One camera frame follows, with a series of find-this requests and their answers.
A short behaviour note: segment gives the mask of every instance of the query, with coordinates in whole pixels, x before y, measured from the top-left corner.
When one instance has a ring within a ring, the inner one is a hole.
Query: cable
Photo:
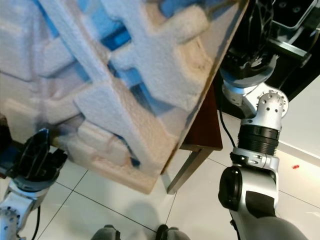
[[[36,216],[36,226],[35,226],[34,234],[33,234],[33,237],[32,237],[31,240],[35,240],[36,236],[37,236],[37,233],[38,233],[38,229],[39,229],[39,225],[40,225],[40,212],[41,212],[41,209],[40,209],[40,206],[39,206],[38,207],[38,213],[37,213],[37,216]]]
[[[222,117],[223,99],[224,99],[224,95],[221,94],[221,101],[220,101],[220,108],[219,108],[220,121],[221,121],[221,124],[222,124],[222,127],[223,127],[224,131],[226,132],[226,134],[228,135],[228,137],[229,137],[229,139],[230,139],[230,141],[231,141],[231,143],[232,143],[232,146],[235,148],[235,147],[236,147],[235,142],[234,142],[234,140],[232,139],[232,136],[231,136],[231,134],[229,133],[229,131],[228,131],[226,125],[225,125],[224,118]]]

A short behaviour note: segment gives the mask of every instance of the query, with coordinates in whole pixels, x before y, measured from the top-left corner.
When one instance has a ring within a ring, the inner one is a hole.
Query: white tile floor
[[[239,121],[225,116],[237,139]],[[179,227],[192,240],[236,240],[229,212],[218,201],[220,176],[231,165],[232,147],[221,130],[224,149],[216,151],[175,195],[166,194],[189,152],[179,150],[167,173],[150,195],[133,191],[71,162],[49,190],[42,204],[38,240],[89,240],[106,224],[121,231],[122,240],[153,240],[159,224]],[[309,240],[320,240],[320,168],[278,152],[280,157],[278,216],[294,223]],[[0,199],[8,185],[0,181]],[[21,236],[33,234],[36,212]]]

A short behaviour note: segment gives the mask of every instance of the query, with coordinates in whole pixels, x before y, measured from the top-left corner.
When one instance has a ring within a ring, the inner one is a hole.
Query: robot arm
[[[238,145],[230,153],[232,166],[221,176],[218,198],[229,209],[240,240],[306,240],[294,225],[275,214],[279,200],[279,159],[275,151],[289,101],[281,90],[265,81],[273,73],[280,46],[285,46],[281,53],[289,53],[301,65],[310,55],[301,49],[291,52],[295,47],[287,43],[269,48],[275,42],[270,19],[255,16],[261,16],[264,9],[272,20],[271,2],[250,2],[221,65],[222,92],[245,118],[241,120]]]
[[[0,240],[25,239],[19,232],[31,211],[38,208],[39,218],[39,207],[67,159],[62,150],[50,153],[49,149],[49,130],[44,128],[28,139],[20,153],[9,147],[10,153],[1,156],[0,174],[12,180],[0,203]]]

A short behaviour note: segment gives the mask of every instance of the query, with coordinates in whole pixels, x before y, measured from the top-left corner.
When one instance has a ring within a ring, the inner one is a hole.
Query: wooden table
[[[222,148],[215,91],[213,84],[211,84],[180,147],[180,149],[191,151],[191,154],[170,183],[167,193],[174,194],[214,150],[220,151]]]

